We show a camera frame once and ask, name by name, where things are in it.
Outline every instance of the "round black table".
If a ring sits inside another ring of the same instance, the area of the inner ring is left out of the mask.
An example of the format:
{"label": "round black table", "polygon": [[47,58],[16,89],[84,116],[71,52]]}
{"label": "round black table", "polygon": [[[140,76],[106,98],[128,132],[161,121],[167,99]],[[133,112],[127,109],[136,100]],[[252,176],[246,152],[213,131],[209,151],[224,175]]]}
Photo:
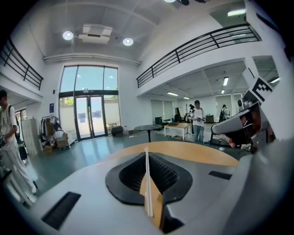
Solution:
{"label": "round black table", "polygon": [[153,124],[153,125],[138,126],[138,127],[135,127],[135,130],[146,130],[148,132],[149,142],[151,142],[151,140],[150,140],[150,131],[151,130],[156,130],[156,129],[159,129],[159,128],[162,128],[162,125]]}

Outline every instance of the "balcony railing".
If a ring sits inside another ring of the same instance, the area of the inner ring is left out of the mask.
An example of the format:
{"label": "balcony railing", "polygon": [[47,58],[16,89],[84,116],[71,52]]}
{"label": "balcony railing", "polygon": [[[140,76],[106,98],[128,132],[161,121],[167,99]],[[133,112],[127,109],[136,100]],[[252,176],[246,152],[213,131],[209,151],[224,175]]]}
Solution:
{"label": "balcony railing", "polygon": [[4,44],[0,58],[3,60],[3,66],[11,67],[15,72],[23,77],[24,81],[28,81],[40,90],[41,82],[43,80],[42,76],[39,75],[22,57],[22,55],[15,48],[11,39],[8,39]]}
{"label": "balcony railing", "polygon": [[137,78],[138,87],[143,86],[146,82],[173,66],[202,53],[225,46],[259,40],[260,39],[248,23],[221,28],[203,34],[184,43],[155,62]]}

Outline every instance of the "fluorescent light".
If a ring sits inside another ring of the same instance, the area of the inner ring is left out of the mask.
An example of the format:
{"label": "fluorescent light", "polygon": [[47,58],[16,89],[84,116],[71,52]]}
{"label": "fluorescent light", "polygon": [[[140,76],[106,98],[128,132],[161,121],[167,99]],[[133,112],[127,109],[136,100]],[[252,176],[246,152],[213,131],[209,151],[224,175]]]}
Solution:
{"label": "fluorescent light", "polygon": [[62,35],[65,40],[71,40],[74,37],[74,34],[71,31],[65,31]]}
{"label": "fluorescent light", "polygon": [[277,78],[277,79],[271,81],[270,83],[276,83],[276,82],[279,81],[279,80],[280,80],[280,78]]}
{"label": "fluorescent light", "polygon": [[172,93],[172,92],[168,92],[169,95],[175,95],[178,96],[178,94]]}
{"label": "fluorescent light", "polygon": [[237,15],[242,15],[246,13],[246,9],[239,9],[239,10],[234,10],[234,11],[229,11],[228,16],[237,16]]}
{"label": "fluorescent light", "polygon": [[245,36],[246,34],[239,34],[239,35],[233,35],[233,36],[231,36],[232,38],[233,37],[243,37],[243,36]]}
{"label": "fluorescent light", "polygon": [[126,39],[123,40],[123,44],[124,44],[125,46],[132,46],[133,43],[134,43],[134,41],[133,41],[133,39],[131,39],[131,38],[126,38]]}
{"label": "fluorescent light", "polygon": [[226,86],[226,85],[228,84],[228,80],[229,80],[229,77],[226,77],[226,78],[224,79],[224,86]]}

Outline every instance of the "person in white clothes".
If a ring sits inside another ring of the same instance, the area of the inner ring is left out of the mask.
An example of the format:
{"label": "person in white clothes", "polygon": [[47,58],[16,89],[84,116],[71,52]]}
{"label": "person in white clothes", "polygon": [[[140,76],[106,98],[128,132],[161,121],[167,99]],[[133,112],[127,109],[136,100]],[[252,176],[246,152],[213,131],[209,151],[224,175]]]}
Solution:
{"label": "person in white clothes", "polygon": [[230,110],[227,109],[226,105],[223,105],[221,110],[224,112],[224,120],[229,119],[231,114]]}
{"label": "person in white clothes", "polygon": [[204,110],[200,107],[200,102],[197,100],[194,103],[195,108],[192,111],[190,119],[193,120],[193,131],[196,143],[203,143],[204,134]]}
{"label": "person in white clothes", "polygon": [[6,144],[1,147],[2,162],[6,167],[13,172],[16,170],[30,187],[33,194],[36,193],[36,187],[32,178],[29,176],[28,169],[23,164],[15,133],[17,132],[17,121],[15,111],[12,106],[7,103],[7,93],[5,90],[0,90],[0,134],[4,136]]}

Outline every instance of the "sign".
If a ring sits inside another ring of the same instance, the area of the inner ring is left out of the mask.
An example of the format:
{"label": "sign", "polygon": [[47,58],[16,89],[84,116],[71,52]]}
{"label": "sign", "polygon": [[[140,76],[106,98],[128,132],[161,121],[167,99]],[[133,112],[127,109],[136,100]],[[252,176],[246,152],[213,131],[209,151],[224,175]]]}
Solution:
{"label": "sign", "polygon": [[270,85],[260,77],[257,78],[257,81],[251,90],[261,103],[264,102],[268,95],[272,92]]}
{"label": "sign", "polygon": [[49,113],[54,113],[54,103],[49,105]]}

